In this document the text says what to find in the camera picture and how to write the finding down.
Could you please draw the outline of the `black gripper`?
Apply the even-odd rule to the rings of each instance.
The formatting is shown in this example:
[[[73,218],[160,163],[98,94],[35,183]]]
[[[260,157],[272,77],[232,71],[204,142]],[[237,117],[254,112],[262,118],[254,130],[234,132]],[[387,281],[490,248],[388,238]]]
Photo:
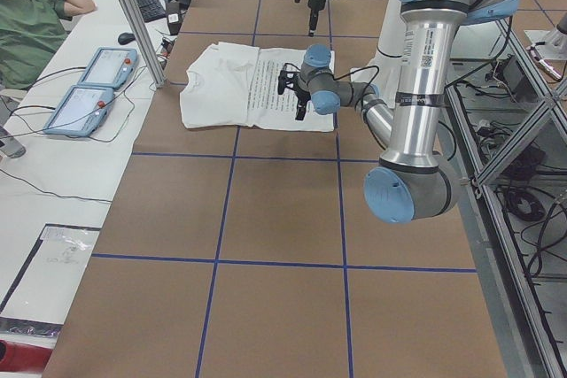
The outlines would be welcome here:
[[[308,36],[314,37],[315,36],[315,29],[317,29],[319,13],[325,7],[325,0],[308,0],[307,3],[310,9],[310,16],[309,16],[309,30]]]
[[[295,88],[294,93],[297,98],[295,120],[304,120],[307,113],[308,102],[311,100],[310,93],[300,87]]]

